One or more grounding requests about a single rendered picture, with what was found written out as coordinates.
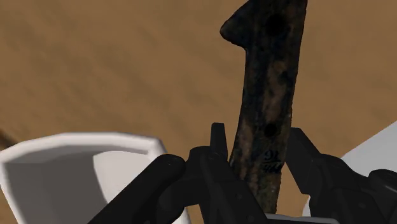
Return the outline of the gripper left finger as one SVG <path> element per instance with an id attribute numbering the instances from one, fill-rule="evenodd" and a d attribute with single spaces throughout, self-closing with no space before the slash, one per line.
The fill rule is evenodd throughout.
<path id="1" fill-rule="evenodd" d="M 205 224 L 268 224 L 227 162 L 223 123 L 211 125 L 210 144 L 192 148 L 188 160 L 171 154 L 154 159 L 88 224 L 172 224 L 196 204 Z"/>

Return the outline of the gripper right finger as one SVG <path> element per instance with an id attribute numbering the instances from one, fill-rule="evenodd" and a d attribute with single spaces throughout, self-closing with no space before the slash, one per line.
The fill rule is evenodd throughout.
<path id="1" fill-rule="evenodd" d="M 302 129 L 289 134 L 286 164 L 310 214 L 340 224 L 397 224 L 397 172 L 376 169 L 367 177 L 341 158 L 320 153 Z"/>

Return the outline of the dark brown knife handle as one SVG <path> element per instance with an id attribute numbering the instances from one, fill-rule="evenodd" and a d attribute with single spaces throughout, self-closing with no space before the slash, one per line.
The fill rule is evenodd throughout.
<path id="1" fill-rule="evenodd" d="M 247 0 L 220 28 L 245 51 L 229 163 L 265 213 L 277 211 L 308 0 Z"/>

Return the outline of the white plate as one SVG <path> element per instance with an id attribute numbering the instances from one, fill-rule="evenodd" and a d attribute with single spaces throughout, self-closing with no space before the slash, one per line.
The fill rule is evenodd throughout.
<path id="1" fill-rule="evenodd" d="M 353 171 L 365 177 L 376 169 L 397 172 L 397 121 L 340 157 Z M 309 200 L 303 216 L 311 216 Z"/>

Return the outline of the white bowl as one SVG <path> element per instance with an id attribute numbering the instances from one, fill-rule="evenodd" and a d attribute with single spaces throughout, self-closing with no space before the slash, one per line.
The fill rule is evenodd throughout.
<path id="1" fill-rule="evenodd" d="M 155 137 L 55 134 L 0 151 L 0 187 L 18 224 L 88 224 L 165 152 Z"/>

